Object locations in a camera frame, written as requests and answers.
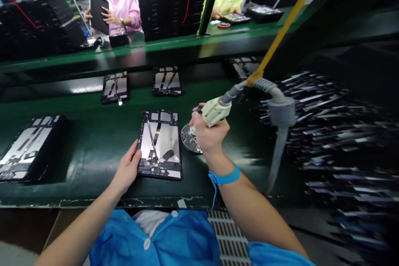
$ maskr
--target hand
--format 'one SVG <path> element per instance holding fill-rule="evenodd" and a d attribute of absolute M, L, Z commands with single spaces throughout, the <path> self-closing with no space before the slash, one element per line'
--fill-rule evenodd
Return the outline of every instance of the hand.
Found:
<path fill-rule="evenodd" d="M 231 10 L 230 10 L 230 12 L 236 12 L 236 13 L 238 13 L 238 14 L 240 15 L 240 14 L 241 14 L 241 8 L 239 8 L 239 7 L 232 7 Z"/>
<path fill-rule="evenodd" d="M 93 16 L 90 14 L 91 12 L 91 8 L 89 8 L 88 10 L 86 10 L 83 14 L 84 20 L 86 21 L 86 23 L 88 24 L 90 19 L 93 18 Z"/>
<path fill-rule="evenodd" d="M 136 152 L 137 144 L 138 139 L 122 157 L 118 170 L 110 184 L 110 187 L 121 196 L 128 190 L 137 176 L 137 166 L 141 159 L 141 150 Z"/>
<path fill-rule="evenodd" d="M 198 107 L 193 109 L 190 126 L 194 125 L 199 147 L 204 155 L 222 153 L 222 142 L 230 130 L 228 122 L 224 119 L 211 128 L 208 128 L 202 119 L 202 116 L 196 112 Z"/>
<path fill-rule="evenodd" d="M 103 16 L 105 16 L 105 23 L 107 24 L 115 24 L 117 26 L 122 26 L 121 20 L 114 15 L 109 9 L 106 9 L 104 6 L 101 6 L 103 10 L 105 10 L 106 13 L 101 13 Z"/>
<path fill-rule="evenodd" d="M 214 19 L 214 20 L 218 20 L 218 19 L 223 18 L 223 14 L 222 14 L 220 8 L 214 7 L 212 9 L 211 18 Z"/>

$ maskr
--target green table surface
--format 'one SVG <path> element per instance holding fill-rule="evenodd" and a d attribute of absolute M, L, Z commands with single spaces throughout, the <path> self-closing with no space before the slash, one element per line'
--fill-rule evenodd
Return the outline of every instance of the green table surface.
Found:
<path fill-rule="evenodd" d="M 231 34 L 248 30 L 265 30 L 270 35 L 276 35 L 280 30 L 281 26 L 277 25 L 278 22 L 257 24 L 254 21 L 249 21 L 245 24 L 240 25 L 232 25 L 229 28 L 220 29 L 217 26 L 219 24 L 211 24 L 211 21 L 208 24 L 207 34 L 209 35 L 220 35 L 220 34 Z"/>
<path fill-rule="evenodd" d="M 234 31 L 224 34 L 153 42 L 144 42 L 143 33 L 137 32 L 131 36 L 130 45 L 115 49 L 104 46 L 69 55 L 3 62 L 0 64 L 0 87 L 104 76 L 119 71 L 141 71 L 159 65 L 191 65 L 220 61 L 225 57 L 264 55 L 279 28 L 274 23 L 249 23 L 237 25 Z"/>
<path fill-rule="evenodd" d="M 177 112 L 180 127 L 188 123 L 191 109 L 199 102 L 222 95 L 232 86 L 226 78 L 185 84 L 176 98 L 153 97 L 151 88 L 131 90 L 123 106 L 100 103 L 100 93 L 0 104 L 0 151 L 33 116 L 64 114 L 70 120 L 65 145 L 59 150 L 57 167 L 49 169 L 42 183 L 0 184 L 0 207 L 85 207 L 110 183 L 120 158 L 139 136 L 142 112 L 165 109 Z M 266 187 L 275 130 L 262 126 L 249 109 L 256 103 L 235 103 L 228 121 L 231 130 L 224 141 L 225 153 L 260 189 Z M 124 207 L 210 207 L 214 188 L 207 176 L 202 155 L 181 145 L 183 180 L 170 181 L 138 177 L 123 196 Z M 278 207 L 309 206 L 304 182 L 297 166 L 283 161 L 269 198 Z M 222 204 L 218 197 L 217 207 Z"/>

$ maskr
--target blue smock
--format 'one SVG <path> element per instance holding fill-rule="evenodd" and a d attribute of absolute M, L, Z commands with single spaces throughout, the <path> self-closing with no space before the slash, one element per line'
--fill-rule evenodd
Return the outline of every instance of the blue smock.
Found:
<path fill-rule="evenodd" d="M 301 255 L 250 242 L 253 265 L 313 265 Z M 206 211 L 169 214 L 150 239 L 123 209 L 114 210 L 90 252 L 90 265 L 220 265 L 220 249 Z"/>

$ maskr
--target yellow cable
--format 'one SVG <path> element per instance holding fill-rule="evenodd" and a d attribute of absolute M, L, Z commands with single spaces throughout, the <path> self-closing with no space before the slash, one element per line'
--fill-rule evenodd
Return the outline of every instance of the yellow cable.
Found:
<path fill-rule="evenodd" d="M 271 57 L 273 56 L 274 52 L 276 51 L 277 47 L 281 43 L 284 38 L 284 35 L 287 33 L 288 29 L 290 28 L 291 24 L 295 20 L 296 16 L 302 9 L 303 5 L 305 4 L 306 0 L 298 0 L 292 9 L 290 15 L 288 16 L 286 22 L 284 23 L 283 28 L 277 33 L 273 43 L 271 44 L 269 50 L 267 51 L 265 57 L 263 58 L 259 68 L 248 77 L 246 80 L 247 86 L 254 86 L 256 80 L 263 77 L 263 71 L 265 70 L 267 64 L 269 63 Z"/>

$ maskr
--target white button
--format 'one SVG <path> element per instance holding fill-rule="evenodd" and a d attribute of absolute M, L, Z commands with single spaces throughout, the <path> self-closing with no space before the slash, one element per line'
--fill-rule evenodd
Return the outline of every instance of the white button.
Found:
<path fill-rule="evenodd" d="M 145 241 L 144 241 L 144 250 L 147 250 L 147 249 L 149 249 L 150 248 L 150 243 L 151 243 L 151 239 L 150 238 L 147 238 Z"/>

